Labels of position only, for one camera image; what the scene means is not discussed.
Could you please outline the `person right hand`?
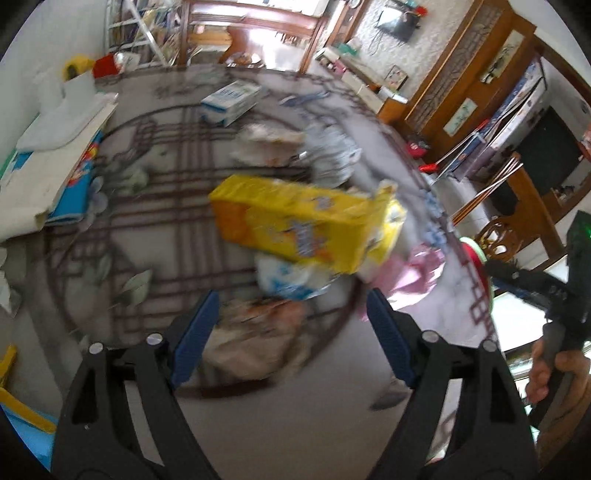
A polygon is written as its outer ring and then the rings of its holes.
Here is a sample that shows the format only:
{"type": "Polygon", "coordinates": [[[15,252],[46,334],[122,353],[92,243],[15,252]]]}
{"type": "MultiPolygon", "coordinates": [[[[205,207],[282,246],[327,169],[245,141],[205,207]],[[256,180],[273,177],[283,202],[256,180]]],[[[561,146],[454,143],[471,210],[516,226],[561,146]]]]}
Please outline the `person right hand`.
{"type": "Polygon", "coordinates": [[[570,381],[568,389],[556,396],[557,404],[549,410],[547,424],[539,428],[536,445],[540,466],[556,465],[562,475],[583,467],[590,457],[590,359],[580,350],[562,351],[549,366],[545,351],[542,339],[534,343],[526,395],[537,406],[551,393],[553,374],[562,373],[570,381]]]}

